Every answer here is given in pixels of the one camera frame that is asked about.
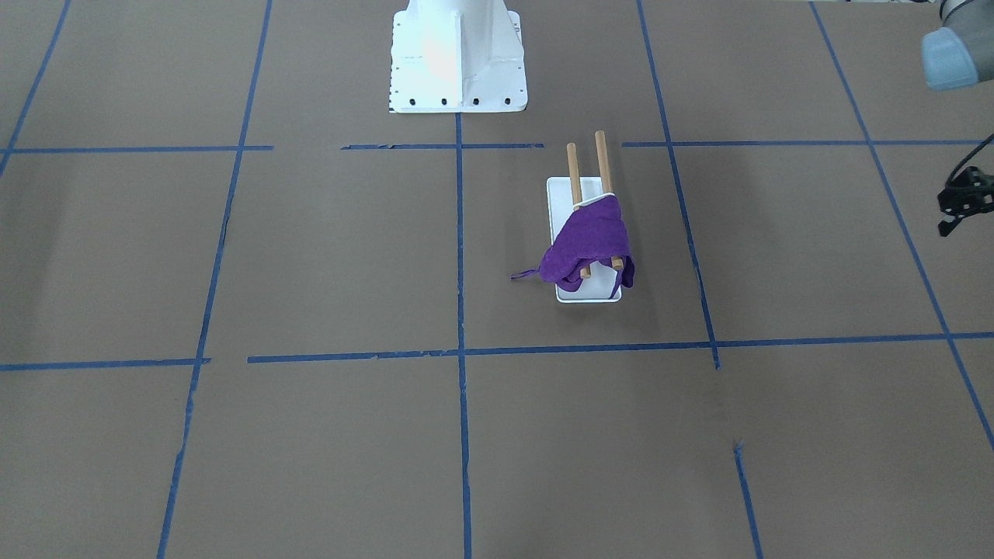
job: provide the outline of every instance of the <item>grid line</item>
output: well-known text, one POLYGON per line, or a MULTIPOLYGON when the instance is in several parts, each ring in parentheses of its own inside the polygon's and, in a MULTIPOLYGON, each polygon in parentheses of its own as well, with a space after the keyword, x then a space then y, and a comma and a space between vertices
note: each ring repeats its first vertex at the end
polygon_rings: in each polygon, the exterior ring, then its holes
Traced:
POLYGON ((469 413, 466 402, 466 328, 465 328, 465 254, 463 251, 463 211, 462 211, 462 114, 455 114, 455 199, 456 199, 456 247, 457 247, 457 292, 458 292, 458 343, 456 351, 459 361, 459 432, 462 450, 462 553, 464 559, 473 556, 473 524, 469 491, 469 413))
MULTIPOLYGON (((873 140, 876 145, 977 145, 983 140, 969 139, 917 139, 917 140, 873 140)), ((691 141, 625 141, 621 147, 733 147, 739 145, 784 146, 784 145, 867 145, 867 140, 691 140, 691 141)))
POLYGON ((656 89, 656 103, 659 105, 659 119, 663 124, 663 135, 666 137, 666 149, 669 151, 670 167, 673 171, 673 183, 677 191, 677 200, 680 202, 680 215, 683 218, 684 229, 687 234, 687 248, 690 250, 690 260, 694 265, 694 273, 697 275, 697 287, 701 294, 701 311, 704 314, 704 324, 708 330, 708 340, 711 342, 711 354, 715 360, 715 368, 722 368, 722 359, 718 354, 718 345, 715 343, 715 326, 711 321, 711 310, 708 308, 708 293, 704 289, 704 276, 701 274, 701 263, 697 259, 697 249, 694 246, 694 232, 690 226, 690 214, 687 212, 687 200, 684 198, 683 183, 680 180, 680 168, 677 165, 676 151, 673 149, 673 136, 670 135, 670 121, 666 117, 666 104, 663 101, 663 90, 659 85, 659 74, 656 71, 656 60, 652 55, 652 42, 649 39, 649 28, 645 22, 645 8, 642 0, 635 0, 638 7, 638 19, 642 26, 642 38, 645 41, 645 54, 649 62, 649 72, 652 74, 652 84, 656 89))
MULTIPOLYGON (((994 339, 994 331, 986 332, 953 332, 953 339, 983 340, 994 339)), ((721 348, 729 347, 781 347, 799 345, 858 345, 872 343, 899 343, 913 341, 944 341, 944 333, 932 334, 888 334, 877 336, 835 336, 808 338, 769 338, 743 340, 716 340, 721 348)), ((545 346, 507 346, 507 347, 467 347, 463 349, 466 356, 477 357, 486 355, 534 355, 543 353, 599 353, 614 351, 667 351, 679 349, 708 349, 709 340, 684 342, 656 343, 619 343, 591 345, 545 345, 545 346)), ((458 348, 426 349, 406 351, 369 351, 346 353, 300 353, 252 355, 246 358, 249 365, 264 365, 276 363, 305 363, 319 361, 356 361, 376 359, 419 359, 427 357, 457 357, 458 348)), ((107 369, 107 368, 137 368, 137 367, 169 367, 193 365, 196 358, 188 359, 131 359, 108 361, 62 361, 41 363, 0 363, 3 371, 35 371, 35 370, 72 370, 72 369, 107 369)), ((205 357, 202 362, 209 363, 205 357)))
POLYGON ((24 106, 21 107, 21 114, 17 117, 17 124, 14 125, 14 132, 10 135, 10 141, 7 142, 7 149, 3 154, 3 159, 0 159, 0 177, 3 176, 3 172, 7 169, 7 162, 10 161, 12 154, 11 150, 17 146, 17 139, 21 135, 21 129, 24 128, 24 121, 28 118, 28 111, 31 110, 31 103, 35 100, 35 94, 38 92, 38 86, 41 85, 42 78, 45 76, 45 70, 49 67, 52 52, 56 49, 59 36, 62 35, 63 25, 66 24, 66 15, 69 14, 69 7, 72 2, 73 0, 66 0, 66 3, 63 4, 62 13, 59 14, 59 22, 56 24, 56 29, 52 33, 52 41, 49 42, 49 48, 45 51, 42 65, 38 68, 38 73, 35 74, 35 80, 31 84, 31 89, 28 90, 28 98, 24 100, 24 106))
POLYGON ((825 29, 825 24, 821 20, 821 15, 818 13, 817 6, 815 6, 814 2, 808 2, 808 6, 811 8, 811 13, 814 15, 815 22, 818 24, 818 29, 821 31, 821 36, 825 40, 825 46, 828 48, 828 53, 832 57, 832 63, 835 65, 835 70, 839 74, 839 80, 842 82, 842 86, 846 91, 846 96, 849 98, 849 103, 852 105, 853 112, 856 114, 856 120, 859 122, 860 129, 863 131, 863 136, 866 139, 867 146, 870 148, 870 154, 873 156, 874 164, 877 166, 877 172, 880 174, 881 182, 884 183, 884 190, 887 192, 888 200, 891 202, 891 207, 894 209, 894 215, 898 219, 898 224, 901 226, 901 232, 905 236, 905 241, 908 244, 908 249, 911 251, 911 256, 914 258, 914 265, 917 267, 918 274, 921 276, 921 282, 924 284, 925 290, 928 293, 928 299, 931 301, 932 308, 935 311, 935 316, 938 318, 939 325, 942 328, 942 333, 945 335, 946 343, 949 345, 949 351, 952 352, 952 357, 956 362, 956 367, 959 369, 959 375, 962 377, 963 384, 966 386, 966 391, 970 396, 971 402, 973 403, 973 409, 976 411, 977 418, 980 420, 980 425, 984 430, 984 434, 987 436, 987 443, 991 450, 994 451, 994 432, 991 431, 990 422, 987 420, 987 415, 984 413, 983 406, 980 404, 977 392, 973 388, 973 382, 970 380, 970 375, 966 371, 963 359, 959 355, 959 349, 956 347, 955 339, 949 331, 949 325, 946 323, 945 315, 942 313, 942 308, 939 306, 938 298, 935 296, 935 292, 932 289, 931 281, 928 279, 928 274, 925 271, 924 263, 921 261, 921 256, 918 254, 918 250, 914 246, 914 240, 911 238, 911 232, 908 229, 908 224, 905 223, 905 217, 901 212, 900 206, 898 205, 898 199, 894 195, 894 189, 891 188, 891 181, 888 179, 887 172, 884 170, 884 165, 881 163, 880 156, 877 154, 877 147, 874 145, 874 140, 870 135, 870 130, 867 128, 867 124, 863 120, 863 114, 860 112, 859 105, 856 103, 856 97, 853 95, 853 91, 849 87, 849 81, 846 80, 846 74, 842 70, 842 64, 839 62, 839 57, 836 56, 835 48, 832 47, 832 40, 828 36, 828 31, 825 29))
MULTIPOLYGON (((956 339, 994 339, 994 332, 961 332, 951 334, 956 339)), ((809 338, 771 338, 752 340, 716 340, 716 345, 728 347, 789 347, 802 345, 859 345, 872 343, 900 343, 914 341, 944 341, 944 333, 890 334, 878 336, 838 336, 809 338)), ((484 355, 533 355, 542 353, 599 353, 614 351, 667 351, 679 349, 708 349, 710 340, 657 343, 617 343, 593 345, 540 345, 521 347, 472 347, 462 352, 470 357, 484 355)), ((293 363, 307 361, 348 361, 357 359, 417 359, 423 357, 455 357, 460 350, 427 349, 421 351, 384 351, 368 353, 312 353, 299 355, 256 355, 248 364, 293 363)))
POLYGON ((211 312, 214 309, 214 298, 218 291, 218 277, 221 274, 221 262, 225 254, 225 240, 228 234, 228 222, 232 216, 232 204, 235 201, 235 191, 238 187, 239 173, 242 169, 242 158, 245 154, 246 138, 249 134, 251 108, 255 101, 255 85, 258 83, 258 73, 262 66, 262 53, 265 50, 265 37, 269 29, 269 15, 272 11, 272 0, 266 0, 265 12, 262 16, 262 30, 259 33, 258 47, 255 51, 255 65, 252 69, 251 80, 248 84, 245 114, 242 118, 242 133, 239 136, 239 149, 235 152, 235 164, 232 168, 232 180, 228 186, 228 199, 225 202, 225 215, 221 222, 221 233, 218 235, 218 248, 214 256, 214 269, 211 272, 211 284, 207 291, 207 302, 204 305, 204 321, 201 326, 200 338, 197 343, 197 356, 190 375, 190 390, 187 393, 186 413, 183 421, 183 440, 179 453, 173 465, 172 482, 169 486, 169 497, 166 500, 166 511, 162 519, 162 533, 159 536, 157 559, 165 559, 166 548, 169 544, 169 532, 172 528, 173 512, 176 508, 176 495, 179 490, 180 476, 183 472, 183 458, 186 455, 187 441, 190 437, 190 426, 193 419, 194 394, 200 382, 200 373, 204 364, 204 351, 207 346, 207 334, 211 325, 211 312))
POLYGON ((762 545, 759 543, 759 526, 755 521, 755 511, 752 509, 752 494, 748 490, 746 466, 743 464, 743 444, 743 441, 739 441, 736 445, 736 470, 739 471, 739 486, 743 491, 745 516, 748 518, 748 531, 752 535, 752 548, 755 550, 755 559, 762 559, 762 545))
POLYGON ((542 149, 544 143, 350 143, 342 151, 404 150, 404 149, 542 149))
POLYGON ((131 369, 137 367, 179 367, 193 365, 189 359, 125 359, 120 361, 55 361, 49 363, 0 363, 0 372, 68 371, 74 369, 131 369))
POLYGON ((187 153, 195 151, 272 151, 272 145, 138 145, 111 147, 18 147, 0 149, 10 155, 47 153, 187 153))

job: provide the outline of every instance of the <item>purple towel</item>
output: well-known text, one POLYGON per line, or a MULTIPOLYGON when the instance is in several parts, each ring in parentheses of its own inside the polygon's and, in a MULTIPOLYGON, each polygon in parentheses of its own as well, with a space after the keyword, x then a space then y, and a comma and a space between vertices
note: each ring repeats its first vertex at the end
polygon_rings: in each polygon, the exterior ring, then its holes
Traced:
POLYGON ((573 292, 583 280, 580 270, 595 262, 610 268, 611 257, 621 257, 624 269, 617 273, 614 290, 619 285, 631 288, 635 282, 635 262, 628 247, 628 231, 621 221, 621 206, 614 196, 605 196, 570 214, 553 245, 542 257, 537 270, 527 270, 511 276, 518 280, 538 273, 542 281, 555 283, 563 291, 573 292))

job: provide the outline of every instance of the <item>white tray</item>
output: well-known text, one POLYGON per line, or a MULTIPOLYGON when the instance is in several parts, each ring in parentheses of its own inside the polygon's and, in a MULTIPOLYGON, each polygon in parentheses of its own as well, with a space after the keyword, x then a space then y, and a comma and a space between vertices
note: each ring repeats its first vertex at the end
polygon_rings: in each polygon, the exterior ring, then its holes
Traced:
MULTIPOLYGON (((586 206, 600 200, 605 196, 600 186, 600 177, 581 177, 580 190, 583 201, 578 206, 586 206)), ((546 192, 549 197, 549 232, 553 242, 556 236, 563 229, 566 220, 573 212, 573 189, 570 186, 570 177, 550 177, 546 181, 546 192)), ((584 279, 580 288, 570 293, 556 286, 556 299, 559 302, 617 302, 621 299, 622 287, 611 296, 614 290, 614 281, 617 272, 611 267, 599 262, 590 265, 590 278, 584 279)))

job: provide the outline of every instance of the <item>wooden peg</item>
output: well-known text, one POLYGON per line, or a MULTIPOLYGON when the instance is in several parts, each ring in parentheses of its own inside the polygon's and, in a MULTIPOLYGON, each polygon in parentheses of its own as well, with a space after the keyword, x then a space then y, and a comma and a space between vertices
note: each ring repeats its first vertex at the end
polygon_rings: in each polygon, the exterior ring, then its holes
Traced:
MULTIPOLYGON (((566 160, 570 165, 570 188, 573 190, 573 205, 574 211, 576 211, 576 205, 583 201, 583 191, 580 188, 580 162, 577 161, 577 145, 572 142, 566 144, 566 160)), ((580 277, 584 280, 590 278, 589 266, 580 270, 580 277)))
MULTIPOLYGON (((600 170, 600 188, 604 194, 614 192, 613 185, 611 184, 611 166, 607 162, 607 139, 604 137, 604 131, 598 130, 595 132, 593 139, 597 143, 597 167, 600 170)), ((624 270, 624 259, 622 257, 611 257, 611 267, 621 272, 624 270)))

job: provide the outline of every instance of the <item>brown floor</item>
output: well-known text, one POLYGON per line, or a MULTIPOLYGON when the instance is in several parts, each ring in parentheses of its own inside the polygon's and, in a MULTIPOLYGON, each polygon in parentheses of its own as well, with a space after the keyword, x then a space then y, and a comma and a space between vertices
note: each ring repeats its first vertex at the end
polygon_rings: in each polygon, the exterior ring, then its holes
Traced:
POLYGON ((0 4, 0 557, 994 555, 994 86, 934 5, 642 4, 510 1, 464 117, 387 112, 403 0, 0 4), (638 276, 565 305, 597 129, 638 276))

